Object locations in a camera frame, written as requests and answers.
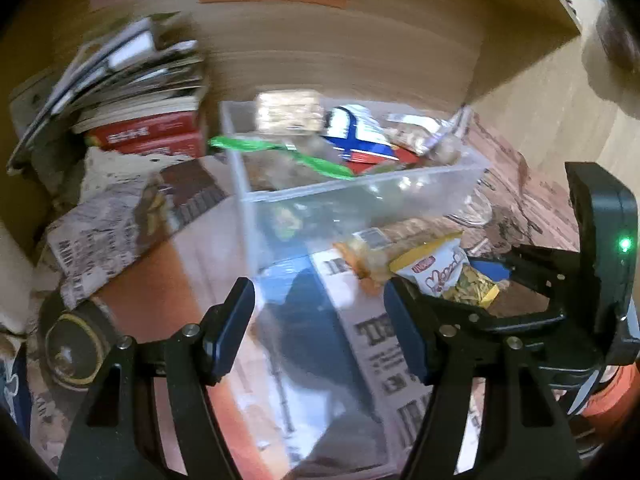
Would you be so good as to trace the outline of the blue white red snack bag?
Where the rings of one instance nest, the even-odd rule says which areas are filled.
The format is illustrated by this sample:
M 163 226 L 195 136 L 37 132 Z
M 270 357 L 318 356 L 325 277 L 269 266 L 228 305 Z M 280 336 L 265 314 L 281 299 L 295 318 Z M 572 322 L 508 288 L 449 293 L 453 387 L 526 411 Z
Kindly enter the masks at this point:
M 391 144 L 370 110 L 362 105 L 333 107 L 326 114 L 321 136 L 354 174 L 362 174 L 386 162 L 411 165 L 418 161 L 416 154 Z

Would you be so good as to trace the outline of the stack of books and papers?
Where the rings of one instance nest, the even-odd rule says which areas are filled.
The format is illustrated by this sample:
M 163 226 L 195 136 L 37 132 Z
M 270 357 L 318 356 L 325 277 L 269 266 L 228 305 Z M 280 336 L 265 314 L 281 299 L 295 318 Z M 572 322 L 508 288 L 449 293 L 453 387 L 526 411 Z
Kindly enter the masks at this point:
M 179 12 L 148 15 L 83 44 L 29 119 L 6 164 L 21 170 L 72 132 L 107 148 L 172 133 L 155 117 L 198 112 L 208 83 L 198 40 L 177 40 Z

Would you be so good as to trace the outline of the orange snack clear bag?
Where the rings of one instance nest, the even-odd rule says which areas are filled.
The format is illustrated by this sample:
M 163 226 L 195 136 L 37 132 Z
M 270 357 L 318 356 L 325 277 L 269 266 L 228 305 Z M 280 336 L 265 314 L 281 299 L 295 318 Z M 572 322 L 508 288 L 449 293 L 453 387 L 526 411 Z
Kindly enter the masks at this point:
M 388 114 L 383 132 L 393 146 L 437 166 L 453 165 L 462 155 L 460 113 L 449 119 L 416 114 Z

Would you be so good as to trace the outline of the clear plastic storage box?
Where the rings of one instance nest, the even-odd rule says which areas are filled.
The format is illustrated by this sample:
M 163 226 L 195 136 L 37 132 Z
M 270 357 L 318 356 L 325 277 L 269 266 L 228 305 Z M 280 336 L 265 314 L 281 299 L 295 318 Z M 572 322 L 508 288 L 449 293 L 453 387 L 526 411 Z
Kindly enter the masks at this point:
M 250 182 L 252 167 L 244 154 L 231 151 L 228 161 L 252 275 L 279 261 L 327 250 L 371 226 L 453 214 L 490 166 L 485 156 L 465 145 L 451 166 L 261 191 Z

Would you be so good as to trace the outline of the white lace cloth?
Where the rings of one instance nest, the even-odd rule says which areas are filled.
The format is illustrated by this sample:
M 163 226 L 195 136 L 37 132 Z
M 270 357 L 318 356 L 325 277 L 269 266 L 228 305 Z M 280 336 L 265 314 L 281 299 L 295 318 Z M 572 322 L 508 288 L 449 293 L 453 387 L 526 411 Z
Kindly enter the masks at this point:
M 85 156 L 85 174 L 80 185 L 79 201 L 83 203 L 111 185 L 154 174 L 179 162 L 184 162 L 184 158 L 163 154 L 122 154 L 92 146 Z

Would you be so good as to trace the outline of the green peas snack bag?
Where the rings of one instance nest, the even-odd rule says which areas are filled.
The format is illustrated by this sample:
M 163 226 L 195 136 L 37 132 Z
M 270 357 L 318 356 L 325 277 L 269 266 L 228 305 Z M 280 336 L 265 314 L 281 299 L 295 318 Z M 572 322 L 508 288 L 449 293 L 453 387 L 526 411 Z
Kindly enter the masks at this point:
M 404 278 L 422 295 L 487 309 L 499 286 L 475 270 L 457 233 L 430 240 L 390 263 L 390 272 Z

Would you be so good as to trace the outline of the beige rice cracker pack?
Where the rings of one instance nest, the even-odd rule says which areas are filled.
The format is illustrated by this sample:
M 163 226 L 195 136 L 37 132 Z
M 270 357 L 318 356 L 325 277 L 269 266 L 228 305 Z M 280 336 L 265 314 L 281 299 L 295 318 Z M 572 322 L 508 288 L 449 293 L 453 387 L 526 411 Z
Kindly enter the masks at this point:
M 255 98 L 255 126 L 269 134 L 306 134 L 324 127 L 322 95 L 316 90 L 260 92 Z

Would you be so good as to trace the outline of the wafer roll pack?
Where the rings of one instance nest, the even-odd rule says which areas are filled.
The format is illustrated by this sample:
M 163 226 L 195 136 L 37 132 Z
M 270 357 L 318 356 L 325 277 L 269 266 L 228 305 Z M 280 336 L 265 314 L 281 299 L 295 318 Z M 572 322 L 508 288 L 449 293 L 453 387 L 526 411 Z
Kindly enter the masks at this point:
M 460 236 L 462 226 L 445 218 L 410 218 L 353 232 L 333 247 L 358 278 L 385 281 L 388 266 L 410 249 L 443 236 Z

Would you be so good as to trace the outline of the clear green-zip snack bag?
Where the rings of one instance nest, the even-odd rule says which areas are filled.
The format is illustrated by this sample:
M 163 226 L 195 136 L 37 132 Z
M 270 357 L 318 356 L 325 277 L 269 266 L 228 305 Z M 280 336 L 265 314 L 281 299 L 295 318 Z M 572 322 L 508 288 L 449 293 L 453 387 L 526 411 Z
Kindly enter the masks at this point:
M 246 136 L 214 136 L 208 145 L 237 154 L 250 187 L 256 191 L 283 191 L 356 178 L 356 174 L 341 162 L 304 154 L 290 142 L 270 142 Z

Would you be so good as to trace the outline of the round wooden wall ornament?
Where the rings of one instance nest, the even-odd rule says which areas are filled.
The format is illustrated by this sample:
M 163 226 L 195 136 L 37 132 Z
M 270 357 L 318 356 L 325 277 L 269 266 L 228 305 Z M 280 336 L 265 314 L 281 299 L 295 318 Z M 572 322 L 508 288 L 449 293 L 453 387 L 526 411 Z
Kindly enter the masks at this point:
M 608 2 L 597 18 L 596 31 L 608 60 L 628 73 L 639 71 L 639 43 L 624 18 Z

